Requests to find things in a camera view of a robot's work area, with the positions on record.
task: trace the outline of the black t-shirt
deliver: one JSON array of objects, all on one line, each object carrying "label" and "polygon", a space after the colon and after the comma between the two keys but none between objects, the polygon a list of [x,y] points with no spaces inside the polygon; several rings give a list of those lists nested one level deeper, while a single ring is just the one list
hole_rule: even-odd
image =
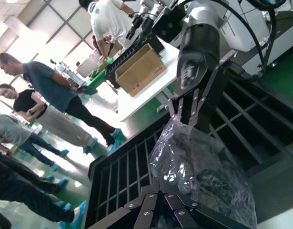
[{"label": "black t-shirt", "polygon": [[[15,99],[13,108],[16,112],[24,111],[27,112],[29,109],[33,108],[36,105],[36,102],[31,98],[34,90],[25,90],[19,93],[19,97]],[[37,116],[37,118],[41,117],[47,110],[47,105],[45,104],[45,109]]]}]

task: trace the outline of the gray t-shirt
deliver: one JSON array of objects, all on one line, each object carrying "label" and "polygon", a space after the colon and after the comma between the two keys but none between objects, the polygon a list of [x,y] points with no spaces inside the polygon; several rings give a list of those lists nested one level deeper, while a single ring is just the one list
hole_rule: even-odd
[{"label": "gray t-shirt", "polygon": [[0,143],[7,140],[16,146],[21,146],[31,134],[32,132],[22,128],[10,116],[0,114]]},{"label": "gray t-shirt", "polygon": [[30,81],[34,89],[38,91],[49,103],[59,111],[65,112],[71,99],[77,94],[70,88],[66,88],[51,79],[55,71],[47,65],[31,61],[23,65],[23,78]]}]

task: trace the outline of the shoe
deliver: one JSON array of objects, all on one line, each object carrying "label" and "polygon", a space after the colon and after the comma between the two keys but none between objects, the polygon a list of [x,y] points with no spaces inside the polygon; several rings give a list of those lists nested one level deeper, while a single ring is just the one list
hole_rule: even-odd
[{"label": "shoe", "polygon": [[72,210],[73,207],[72,207],[71,203],[67,203],[67,204],[65,205],[64,209],[65,209],[65,210]]},{"label": "shoe", "polygon": [[60,208],[62,208],[65,205],[64,201],[59,201],[55,203],[57,206],[59,206]]},{"label": "shoe", "polygon": [[65,222],[59,222],[61,229],[66,229],[66,223]]},{"label": "shoe", "polygon": [[96,147],[97,143],[98,143],[98,139],[94,137],[93,143],[91,144],[91,146],[83,148],[83,153],[88,154],[91,150],[93,150]]},{"label": "shoe", "polygon": [[86,208],[86,201],[82,202],[80,204],[80,206],[78,206],[78,208],[80,208],[79,216],[75,221],[73,221],[71,223],[71,226],[73,229],[79,229],[79,225],[81,224],[81,222],[83,220],[83,216],[84,216],[84,212],[85,212],[85,208]]},{"label": "shoe", "polygon": [[121,145],[121,141],[116,140],[113,145],[108,147],[108,155],[114,152]]},{"label": "shoe", "polygon": [[57,164],[53,164],[50,168],[52,169],[53,172],[55,172],[57,170],[59,166]]},{"label": "shoe", "polygon": [[52,182],[55,179],[54,176],[47,176],[44,178],[44,180],[48,181],[48,182]]},{"label": "shoe", "polygon": [[110,135],[113,137],[113,139],[115,140],[115,138],[118,136],[118,134],[121,132],[121,129],[120,128],[116,128],[114,130],[113,133],[111,133]]},{"label": "shoe", "polygon": [[68,150],[68,149],[64,149],[64,150],[61,152],[60,157],[65,157],[68,153],[69,153],[69,150]]},{"label": "shoe", "polygon": [[91,144],[90,148],[93,150],[98,144],[98,139],[96,137],[93,138],[93,143]]},{"label": "shoe", "polygon": [[59,183],[57,183],[57,185],[58,185],[58,190],[57,190],[57,192],[60,192],[63,188],[65,188],[66,187],[66,185],[67,185],[67,183],[68,183],[68,179],[66,179],[66,178],[63,178],[63,179],[61,179],[60,181],[59,181]]}]

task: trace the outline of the green floor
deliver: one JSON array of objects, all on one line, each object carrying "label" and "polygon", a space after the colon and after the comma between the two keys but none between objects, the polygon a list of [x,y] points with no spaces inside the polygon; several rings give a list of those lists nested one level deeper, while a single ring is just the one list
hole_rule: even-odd
[{"label": "green floor", "polygon": [[[278,63],[277,69],[270,71],[262,78],[262,81],[293,99],[293,54]],[[113,111],[117,106],[116,94],[105,83],[98,88],[98,91],[99,93],[92,97],[84,96],[82,98],[84,103],[92,113],[102,118],[110,125],[120,127],[126,138],[129,138],[140,130],[146,128],[150,123],[165,114],[165,111],[159,114],[156,112],[156,108],[160,104],[153,99],[130,119],[120,123],[117,114]],[[97,131],[86,126],[81,121],[75,120],[75,122],[83,126],[87,132],[96,136],[99,139],[99,143],[104,145],[104,139]],[[70,202],[73,206],[79,205],[86,199],[89,191],[89,180],[87,178],[89,164],[98,154],[101,154],[104,151],[104,147],[99,146],[94,154],[86,156],[83,155],[81,148],[65,143],[52,134],[45,133],[43,138],[52,143],[58,149],[67,148],[70,150],[69,156],[66,160],[61,159],[52,153],[43,151],[45,155],[52,160],[55,160],[60,165],[60,169],[57,172],[52,172],[47,166],[29,155],[19,152],[16,153],[15,156],[40,176],[53,175],[56,177],[56,180],[61,179],[62,177],[68,178],[70,182],[67,185],[66,190],[60,193],[57,198],[65,202]],[[49,222],[48,220],[34,214],[23,204],[0,201],[0,211],[13,223],[13,229],[59,228],[57,223]]]}]

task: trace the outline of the workbench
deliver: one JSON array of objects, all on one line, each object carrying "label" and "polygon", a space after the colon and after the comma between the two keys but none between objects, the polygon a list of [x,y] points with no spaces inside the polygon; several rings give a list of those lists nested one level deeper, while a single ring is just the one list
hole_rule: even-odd
[{"label": "workbench", "polygon": [[166,70],[134,97],[131,97],[122,88],[118,89],[118,117],[121,122],[128,119],[154,97],[161,103],[157,111],[166,106],[169,98],[173,98],[173,93],[167,87],[176,79],[179,50],[161,39],[159,40],[165,47],[159,55],[162,57],[161,60],[165,64]]}]

